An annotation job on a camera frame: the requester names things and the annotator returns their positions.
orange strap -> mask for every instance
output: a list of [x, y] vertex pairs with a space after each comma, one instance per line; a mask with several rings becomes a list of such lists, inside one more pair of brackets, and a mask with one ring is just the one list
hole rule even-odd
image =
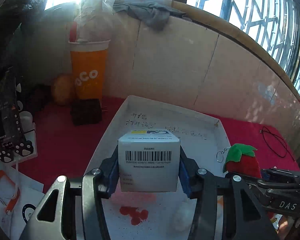
[[[3, 170], [0, 170], [0, 179], [3, 177], [3, 176], [6, 176], [8, 181], [13, 185], [13, 186], [16, 186], [16, 184], [7, 176], [7, 174], [3, 171]], [[18, 188], [17, 190], [17, 196], [14, 198], [14, 199], [11, 199], [5, 209], [5, 212], [7, 213], [8, 211], [12, 212], [14, 206], [16, 205], [18, 199], [20, 197], [20, 189]]]

box top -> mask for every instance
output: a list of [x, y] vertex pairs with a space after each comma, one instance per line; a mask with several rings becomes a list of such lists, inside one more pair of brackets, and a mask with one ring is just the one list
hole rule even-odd
[[122, 136], [119, 142], [179, 142], [179, 138], [166, 129], [133, 130]]

barcode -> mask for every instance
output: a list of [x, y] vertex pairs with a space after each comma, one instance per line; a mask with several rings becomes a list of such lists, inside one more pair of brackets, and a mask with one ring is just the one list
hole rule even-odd
[[172, 151], [126, 151], [126, 161], [163, 162], [171, 161]]

small cardboard box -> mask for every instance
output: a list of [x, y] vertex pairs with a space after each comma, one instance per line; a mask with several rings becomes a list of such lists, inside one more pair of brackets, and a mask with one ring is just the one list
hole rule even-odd
[[122, 191], [175, 192], [180, 140], [165, 129], [135, 130], [118, 140]]

orange cup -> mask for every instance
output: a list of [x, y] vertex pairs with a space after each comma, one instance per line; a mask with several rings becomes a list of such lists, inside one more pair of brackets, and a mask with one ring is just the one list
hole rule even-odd
[[79, 99], [101, 100], [109, 42], [69, 42], [72, 75]]

